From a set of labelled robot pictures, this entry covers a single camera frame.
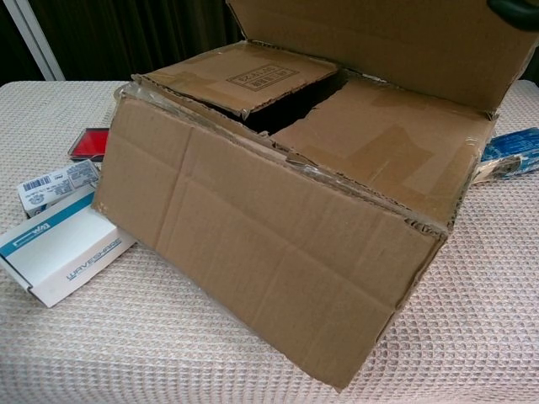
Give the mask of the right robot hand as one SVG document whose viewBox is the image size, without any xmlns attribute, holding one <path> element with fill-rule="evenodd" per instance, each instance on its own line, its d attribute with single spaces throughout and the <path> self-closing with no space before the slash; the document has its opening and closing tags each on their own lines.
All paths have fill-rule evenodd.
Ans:
<svg viewBox="0 0 539 404">
<path fill-rule="evenodd" d="M 488 0 L 487 5 L 510 26 L 526 32 L 538 31 L 538 1 Z"/>
</svg>

